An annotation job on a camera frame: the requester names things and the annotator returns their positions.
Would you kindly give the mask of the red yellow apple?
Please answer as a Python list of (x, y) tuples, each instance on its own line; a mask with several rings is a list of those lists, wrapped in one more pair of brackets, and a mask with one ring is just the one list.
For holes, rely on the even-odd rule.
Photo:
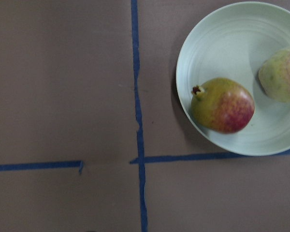
[(223, 77), (192, 88), (191, 113), (200, 125), (229, 134), (241, 131), (252, 119), (255, 103), (239, 83)]

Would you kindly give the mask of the light green plate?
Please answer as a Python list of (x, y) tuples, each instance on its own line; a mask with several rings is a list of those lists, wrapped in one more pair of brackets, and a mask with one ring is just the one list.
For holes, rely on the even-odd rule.
[[(266, 96), (259, 80), (262, 64), (290, 46), (290, 12), (273, 4), (246, 1), (215, 10), (187, 36), (176, 67), (176, 88), (183, 110), (206, 139), (230, 152), (264, 156), (290, 149), (290, 103)], [(255, 112), (248, 125), (222, 134), (198, 124), (191, 115), (192, 88), (227, 77), (253, 96)]]

